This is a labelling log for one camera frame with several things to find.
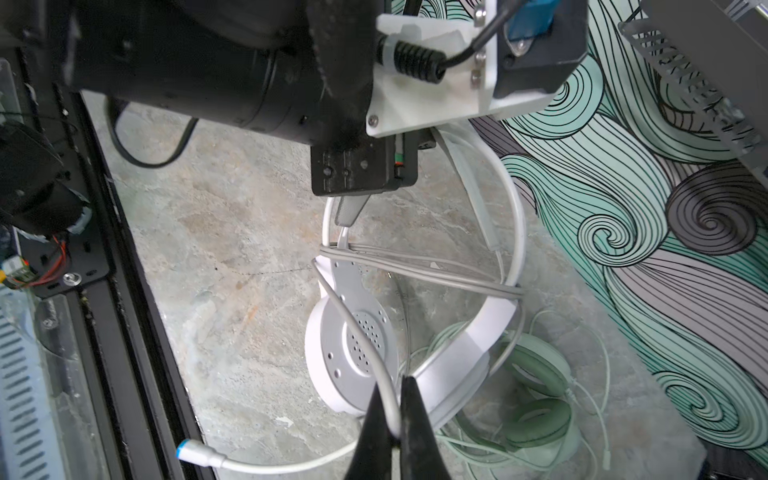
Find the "green headphones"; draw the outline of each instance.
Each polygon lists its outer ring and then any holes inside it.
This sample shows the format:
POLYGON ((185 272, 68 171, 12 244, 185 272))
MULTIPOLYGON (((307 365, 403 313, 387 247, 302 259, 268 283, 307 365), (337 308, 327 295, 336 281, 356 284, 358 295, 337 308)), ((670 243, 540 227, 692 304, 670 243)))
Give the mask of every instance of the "green headphones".
POLYGON ((571 405, 561 399, 573 382, 568 361, 549 343, 523 333, 504 367, 522 385, 547 398, 516 408, 502 426, 501 444, 482 438, 461 413, 455 417, 459 428, 475 443, 517 454, 530 453, 536 447, 564 439, 563 442, 568 445, 561 447, 558 443, 555 458, 551 459, 563 462, 575 452, 581 440, 581 434, 573 423, 571 405))

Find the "ear pad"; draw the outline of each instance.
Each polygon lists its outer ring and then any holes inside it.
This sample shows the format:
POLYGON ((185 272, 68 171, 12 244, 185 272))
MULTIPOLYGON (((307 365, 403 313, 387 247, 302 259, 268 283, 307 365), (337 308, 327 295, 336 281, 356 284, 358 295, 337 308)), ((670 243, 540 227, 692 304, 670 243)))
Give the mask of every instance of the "ear pad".
POLYGON ((505 368, 529 389, 551 397, 560 397, 568 389, 571 367, 552 345, 524 333, 505 368))
POLYGON ((527 449, 552 443, 568 432, 571 406, 560 399, 542 399, 519 406, 505 422, 507 443, 514 449, 527 449))

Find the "swirl pattern wallpaper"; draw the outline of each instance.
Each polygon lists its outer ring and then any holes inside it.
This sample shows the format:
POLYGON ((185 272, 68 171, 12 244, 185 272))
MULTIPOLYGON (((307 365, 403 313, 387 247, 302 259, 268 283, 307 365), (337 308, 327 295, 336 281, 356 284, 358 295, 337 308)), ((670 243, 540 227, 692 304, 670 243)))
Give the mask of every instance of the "swirl pattern wallpaper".
POLYGON ((545 111, 472 123, 690 427, 768 467, 768 193, 621 37, 638 1, 589 7, 545 111))

